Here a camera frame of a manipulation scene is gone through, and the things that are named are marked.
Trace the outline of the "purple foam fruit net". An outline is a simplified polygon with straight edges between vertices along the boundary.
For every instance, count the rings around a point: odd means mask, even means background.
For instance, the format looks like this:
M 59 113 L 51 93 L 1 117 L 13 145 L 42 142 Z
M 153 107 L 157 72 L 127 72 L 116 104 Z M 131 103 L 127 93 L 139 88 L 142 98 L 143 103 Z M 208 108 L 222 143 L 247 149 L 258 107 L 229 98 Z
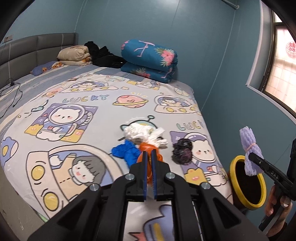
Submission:
M 256 138 L 252 129 L 248 126 L 245 126 L 239 130 L 239 134 L 243 150 L 245 151 L 245 174 L 247 176 L 255 176 L 259 173 L 262 173 L 262 169 L 260 169 L 260 167 L 254 162 L 250 161 L 248 157 L 250 153 L 255 153 L 257 156 L 263 159 L 262 151 L 256 143 Z

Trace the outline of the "black clothes pile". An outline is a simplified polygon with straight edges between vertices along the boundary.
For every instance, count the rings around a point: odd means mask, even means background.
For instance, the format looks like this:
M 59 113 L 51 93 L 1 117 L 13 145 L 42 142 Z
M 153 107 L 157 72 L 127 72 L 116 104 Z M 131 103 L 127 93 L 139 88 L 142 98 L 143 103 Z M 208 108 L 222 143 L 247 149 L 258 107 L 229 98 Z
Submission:
M 122 57 L 109 52 L 106 46 L 99 48 L 93 41 L 88 41 L 84 45 L 88 48 L 92 64 L 95 66 L 120 69 L 126 63 Z

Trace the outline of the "blue cartoon pillow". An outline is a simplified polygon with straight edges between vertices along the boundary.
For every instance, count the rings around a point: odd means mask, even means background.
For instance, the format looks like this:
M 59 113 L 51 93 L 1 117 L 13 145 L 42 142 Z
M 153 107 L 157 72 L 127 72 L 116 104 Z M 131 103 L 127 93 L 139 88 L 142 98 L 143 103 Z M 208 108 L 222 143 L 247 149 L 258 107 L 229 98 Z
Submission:
M 52 69 L 56 69 L 56 68 L 60 68 L 60 67 L 63 67 L 64 64 L 61 63 L 60 61 L 50 61 L 46 64 L 42 64 L 42 65 L 39 65 L 37 67 L 35 67 L 32 71 L 31 71 L 31 74 L 34 75 L 34 76 L 38 76 L 38 75 L 41 75 L 49 70 L 52 70 Z

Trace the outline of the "blue floral folded quilt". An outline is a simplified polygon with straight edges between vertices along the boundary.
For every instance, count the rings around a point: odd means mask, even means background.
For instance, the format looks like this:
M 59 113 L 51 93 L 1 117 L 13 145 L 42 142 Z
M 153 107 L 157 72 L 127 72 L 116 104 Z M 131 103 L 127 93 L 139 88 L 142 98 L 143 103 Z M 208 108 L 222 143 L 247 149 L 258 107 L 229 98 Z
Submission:
M 126 61 L 121 71 L 161 83 L 172 80 L 178 64 L 175 50 L 137 39 L 122 44 L 121 56 Z

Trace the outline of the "wall power socket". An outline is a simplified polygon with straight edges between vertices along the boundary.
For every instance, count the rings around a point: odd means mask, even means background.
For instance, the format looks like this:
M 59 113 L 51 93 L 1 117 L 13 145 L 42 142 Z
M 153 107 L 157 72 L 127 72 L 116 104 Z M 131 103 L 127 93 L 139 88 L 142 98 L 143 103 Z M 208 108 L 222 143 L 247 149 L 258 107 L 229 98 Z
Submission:
M 11 41 L 13 39 L 13 35 L 10 35 L 10 36 L 6 36 L 3 40 L 4 43 L 8 42 L 8 41 Z

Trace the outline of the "beige folded blanket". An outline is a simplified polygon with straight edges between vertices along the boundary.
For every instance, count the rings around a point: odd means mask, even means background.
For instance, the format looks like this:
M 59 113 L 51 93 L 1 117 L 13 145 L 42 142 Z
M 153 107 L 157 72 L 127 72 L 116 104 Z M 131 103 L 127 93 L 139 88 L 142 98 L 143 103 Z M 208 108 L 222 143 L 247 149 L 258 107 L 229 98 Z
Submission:
M 92 57 L 88 47 L 83 45 L 62 49 L 58 53 L 57 59 L 62 64 L 69 66 L 86 66 L 92 64 Z

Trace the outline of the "grey padded headboard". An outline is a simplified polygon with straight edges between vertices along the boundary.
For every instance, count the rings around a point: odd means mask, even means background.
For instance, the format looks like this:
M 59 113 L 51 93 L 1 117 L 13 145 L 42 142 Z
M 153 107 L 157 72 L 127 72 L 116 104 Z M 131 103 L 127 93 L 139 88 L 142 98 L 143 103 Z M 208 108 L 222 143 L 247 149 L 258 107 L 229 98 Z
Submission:
M 28 75 L 33 68 L 57 60 L 62 49 L 77 42 L 77 33 L 54 33 L 29 36 L 1 46 L 1 88 Z

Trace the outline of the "window with grey frame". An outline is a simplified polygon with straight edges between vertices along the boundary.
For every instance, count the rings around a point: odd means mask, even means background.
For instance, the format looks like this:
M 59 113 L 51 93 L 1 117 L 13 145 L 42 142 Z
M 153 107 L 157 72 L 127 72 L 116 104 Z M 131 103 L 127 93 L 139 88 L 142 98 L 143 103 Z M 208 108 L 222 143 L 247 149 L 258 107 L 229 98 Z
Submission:
M 295 39 L 284 21 L 259 2 L 259 37 L 246 87 L 295 123 Z

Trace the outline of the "black plastic bag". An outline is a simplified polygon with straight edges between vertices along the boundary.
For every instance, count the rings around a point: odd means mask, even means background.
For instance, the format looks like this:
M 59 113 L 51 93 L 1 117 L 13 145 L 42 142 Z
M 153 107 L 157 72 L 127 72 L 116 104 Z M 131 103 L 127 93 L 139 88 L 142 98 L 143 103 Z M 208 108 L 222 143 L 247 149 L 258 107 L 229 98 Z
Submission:
M 181 138 L 173 144 L 173 160 L 180 164 L 187 164 L 192 161 L 192 141 L 188 138 Z

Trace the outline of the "white tissue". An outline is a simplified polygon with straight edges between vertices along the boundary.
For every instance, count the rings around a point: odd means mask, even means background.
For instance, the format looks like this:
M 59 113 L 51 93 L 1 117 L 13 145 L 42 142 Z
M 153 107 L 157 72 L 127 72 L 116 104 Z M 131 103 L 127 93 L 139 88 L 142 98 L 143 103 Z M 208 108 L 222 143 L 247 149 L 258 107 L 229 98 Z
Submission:
M 123 130 L 127 140 L 150 144 L 157 148 L 168 145 L 168 141 L 163 138 L 164 132 L 163 128 L 153 128 L 152 126 L 144 126 L 138 123 L 132 123 Z

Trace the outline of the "cartoon print bed sheet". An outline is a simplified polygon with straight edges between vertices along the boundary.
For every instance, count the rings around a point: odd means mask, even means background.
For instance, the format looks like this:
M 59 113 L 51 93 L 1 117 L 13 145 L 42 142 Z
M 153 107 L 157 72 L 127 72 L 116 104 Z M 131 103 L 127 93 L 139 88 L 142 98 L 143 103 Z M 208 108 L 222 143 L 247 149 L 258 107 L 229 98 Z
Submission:
M 1 94 L 1 166 L 16 193 L 46 223 L 91 184 L 129 170 L 111 149 L 132 123 L 165 130 L 159 153 L 189 183 L 233 194 L 194 91 L 106 67 L 62 67 L 18 79 Z M 173 144 L 192 141 L 192 161 L 173 160 Z

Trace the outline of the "yellow rimmed trash bin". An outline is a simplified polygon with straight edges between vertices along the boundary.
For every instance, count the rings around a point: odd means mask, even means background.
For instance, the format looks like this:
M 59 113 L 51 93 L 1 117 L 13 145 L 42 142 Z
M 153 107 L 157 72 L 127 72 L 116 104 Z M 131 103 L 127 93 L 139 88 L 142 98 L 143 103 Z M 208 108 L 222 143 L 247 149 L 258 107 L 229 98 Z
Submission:
M 230 163 L 228 177 L 233 193 L 233 204 L 241 212 L 257 210 L 266 201 L 267 188 L 263 175 L 245 174 L 245 157 L 236 156 Z

